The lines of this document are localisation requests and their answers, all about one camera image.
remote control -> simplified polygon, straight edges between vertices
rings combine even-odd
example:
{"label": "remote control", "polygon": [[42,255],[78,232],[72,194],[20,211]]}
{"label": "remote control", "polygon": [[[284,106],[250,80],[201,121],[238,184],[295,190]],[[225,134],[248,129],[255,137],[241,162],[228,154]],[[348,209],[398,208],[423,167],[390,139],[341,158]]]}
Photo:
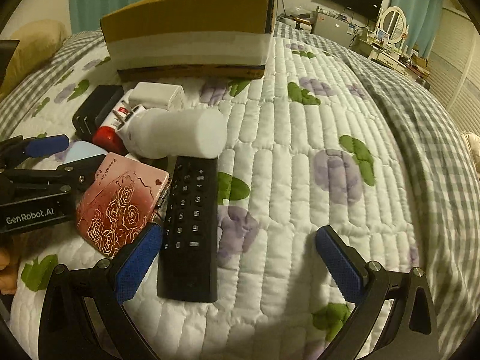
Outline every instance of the remote control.
{"label": "remote control", "polygon": [[158,294],[217,300],[217,159],[177,157],[164,222]]}

screw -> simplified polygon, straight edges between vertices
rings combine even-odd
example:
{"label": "screw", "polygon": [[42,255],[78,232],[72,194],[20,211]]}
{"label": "screw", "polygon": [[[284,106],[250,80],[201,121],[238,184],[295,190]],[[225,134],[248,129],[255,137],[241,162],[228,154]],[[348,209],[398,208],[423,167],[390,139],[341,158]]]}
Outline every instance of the screw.
{"label": "screw", "polygon": [[99,262],[97,262],[97,267],[100,269],[108,268],[109,265],[110,265],[109,259],[101,259]]}
{"label": "screw", "polygon": [[423,276],[423,269],[416,266],[415,268],[413,268],[413,274],[421,278]]}
{"label": "screw", "polygon": [[377,261],[370,261],[370,262],[368,263],[368,267],[369,267],[372,271],[378,272],[378,271],[381,270],[382,265],[381,265],[379,262],[377,262]]}
{"label": "screw", "polygon": [[54,269],[57,275],[61,274],[64,270],[65,270],[65,266],[63,264],[57,265]]}

